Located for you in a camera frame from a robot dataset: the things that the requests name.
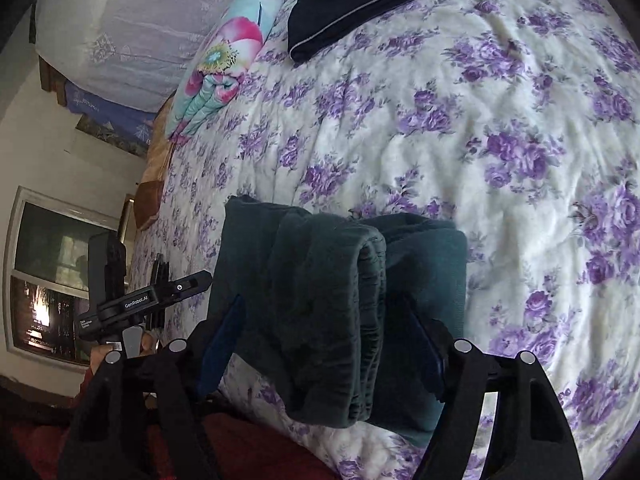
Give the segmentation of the white framed window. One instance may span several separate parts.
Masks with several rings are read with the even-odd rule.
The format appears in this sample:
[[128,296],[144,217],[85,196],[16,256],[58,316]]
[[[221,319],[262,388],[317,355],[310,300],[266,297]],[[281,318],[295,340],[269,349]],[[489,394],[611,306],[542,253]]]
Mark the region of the white framed window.
[[75,314],[89,299],[89,238],[117,227],[113,216],[17,189],[3,259],[6,350],[74,372],[88,362]]

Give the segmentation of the purple floral bedsheet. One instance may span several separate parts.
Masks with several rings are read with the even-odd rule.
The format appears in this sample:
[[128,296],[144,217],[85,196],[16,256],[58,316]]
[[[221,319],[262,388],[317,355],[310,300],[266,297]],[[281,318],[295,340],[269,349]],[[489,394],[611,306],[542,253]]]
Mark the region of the purple floral bedsheet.
[[416,0],[296,66],[284,6],[177,148],[134,284],[213,270],[224,203],[450,219],[464,333],[538,356],[588,479],[639,420],[639,51],[606,0]]

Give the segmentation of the brown pillow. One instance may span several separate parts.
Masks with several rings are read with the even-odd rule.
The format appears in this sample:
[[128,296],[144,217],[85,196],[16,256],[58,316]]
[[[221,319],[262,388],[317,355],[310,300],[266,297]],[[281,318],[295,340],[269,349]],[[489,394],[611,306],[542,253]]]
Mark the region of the brown pillow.
[[165,136],[173,99],[174,96],[169,97],[154,119],[151,143],[146,154],[146,167],[134,196],[134,220],[140,231],[149,229],[160,212],[164,184],[174,150],[174,146]]

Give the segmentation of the wooden bed frame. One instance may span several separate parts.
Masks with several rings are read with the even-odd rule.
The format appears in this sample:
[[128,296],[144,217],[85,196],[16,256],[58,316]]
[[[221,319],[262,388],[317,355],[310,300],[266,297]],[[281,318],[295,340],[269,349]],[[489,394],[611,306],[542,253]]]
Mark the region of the wooden bed frame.
[[[29,13],[29,31],[28,40],[33,46],[37,40],[37,25],[36,25],[36,11],[37,3],[33,3],[30,7]],[[66,82],[67,79],[58,70],[52,67],[41,56],[38,56],[38,70],[40,78],[40,87],[44,92],[53,92],[56,97],[56,102],[59,106],[67,107],[66,100]]]

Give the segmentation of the dark green fleece pants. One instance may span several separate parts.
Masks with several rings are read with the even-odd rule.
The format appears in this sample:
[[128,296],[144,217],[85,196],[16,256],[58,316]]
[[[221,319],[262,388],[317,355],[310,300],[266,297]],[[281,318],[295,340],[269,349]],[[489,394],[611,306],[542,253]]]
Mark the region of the dark green fleece pants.
[[463,333],[468,241],[417,214],[354,220],[235,196],[210,315],[246,307],[238,355],[296,422],[368,422],[427,445]]

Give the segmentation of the colourful floral folded quilt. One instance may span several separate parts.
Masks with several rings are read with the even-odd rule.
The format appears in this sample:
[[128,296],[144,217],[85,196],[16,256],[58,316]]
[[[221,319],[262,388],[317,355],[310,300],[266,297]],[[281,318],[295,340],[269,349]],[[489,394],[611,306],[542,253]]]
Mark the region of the colourful floral folded quilt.
[[233,0],[203,40],[174,95],[166,138],[175,144],[227,106],[262,50],[284,0]]

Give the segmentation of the white lace pillow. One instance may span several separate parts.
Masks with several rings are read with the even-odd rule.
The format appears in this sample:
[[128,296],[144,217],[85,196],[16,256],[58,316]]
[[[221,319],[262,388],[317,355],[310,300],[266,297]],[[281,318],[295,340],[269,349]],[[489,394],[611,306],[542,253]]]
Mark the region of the white lace pillow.
[[100,98],[156,112],[232,0],[37,0],[35,48]]

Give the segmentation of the blue patterned cloth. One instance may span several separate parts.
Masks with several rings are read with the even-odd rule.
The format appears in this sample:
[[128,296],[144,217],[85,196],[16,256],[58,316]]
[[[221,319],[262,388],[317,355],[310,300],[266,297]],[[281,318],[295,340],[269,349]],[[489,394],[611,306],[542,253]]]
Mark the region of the blue patterned cloth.
[[76,129],[114,148],[146,157],[155,119],[142,112],[95,96],[70,81],[65,84],[66,108],[79,117]]

